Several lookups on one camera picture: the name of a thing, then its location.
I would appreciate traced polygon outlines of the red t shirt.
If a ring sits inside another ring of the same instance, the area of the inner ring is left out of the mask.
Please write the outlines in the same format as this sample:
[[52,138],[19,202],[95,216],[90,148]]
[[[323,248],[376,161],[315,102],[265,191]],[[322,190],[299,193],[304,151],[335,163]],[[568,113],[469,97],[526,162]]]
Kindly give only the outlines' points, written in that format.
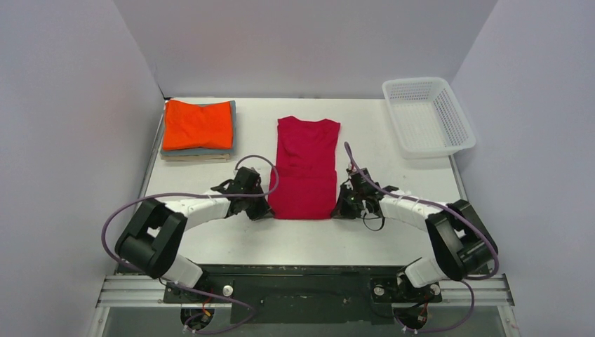
[[337,201],[336,147],[341,124],[278,120],[276,169],[268,196],[274,217],[281,220],[327,220]]

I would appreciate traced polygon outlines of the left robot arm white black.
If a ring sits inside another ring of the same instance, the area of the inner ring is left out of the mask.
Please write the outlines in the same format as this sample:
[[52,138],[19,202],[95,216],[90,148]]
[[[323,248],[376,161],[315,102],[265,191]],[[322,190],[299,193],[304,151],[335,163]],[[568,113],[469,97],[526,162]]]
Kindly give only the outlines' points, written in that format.
[[212,187],[204,198],[143,200],[115,244],[118,257],[153,279],[180,286],[193,302],[208,295],[208,273],[179,252],[184,233],[197,225],[245,213],[250,220],[273,215],[260,174],[241,167],[234,178]]

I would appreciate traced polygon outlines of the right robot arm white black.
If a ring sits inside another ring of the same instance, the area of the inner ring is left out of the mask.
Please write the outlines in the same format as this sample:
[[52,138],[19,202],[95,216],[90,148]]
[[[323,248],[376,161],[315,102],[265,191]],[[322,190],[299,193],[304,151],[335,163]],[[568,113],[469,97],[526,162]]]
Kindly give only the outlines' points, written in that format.
[[495,262],[498,249],[473,206],[460,199],[441,203],[420,199],[394,186],[381,188],[367,169],[347,169],[337,204],[330,213],[336,219],[395,220],[429,236],[433,255],[421,257],[396,274],[396,294],[413,301],[425,294],[437,296],[444,279],[472,279],[475,272]]

